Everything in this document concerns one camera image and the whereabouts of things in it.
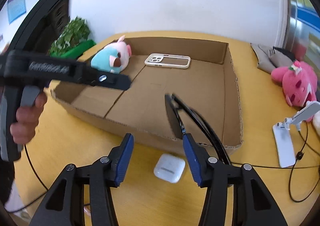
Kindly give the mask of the person's left hand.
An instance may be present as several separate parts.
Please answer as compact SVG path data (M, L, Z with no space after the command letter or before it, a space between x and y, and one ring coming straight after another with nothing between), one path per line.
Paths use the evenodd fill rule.
M10 127L10 133L16 144L25 145L35 136L36 127L47 102L47 95L41 92L32 107L20 107L16 113L17 122Z

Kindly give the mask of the person's left forearm black sleeve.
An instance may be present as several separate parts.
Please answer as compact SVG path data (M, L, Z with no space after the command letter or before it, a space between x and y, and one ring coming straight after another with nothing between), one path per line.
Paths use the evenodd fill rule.
M13 162L0 161L0 199L4 205L9 200L12 184L15 179Z

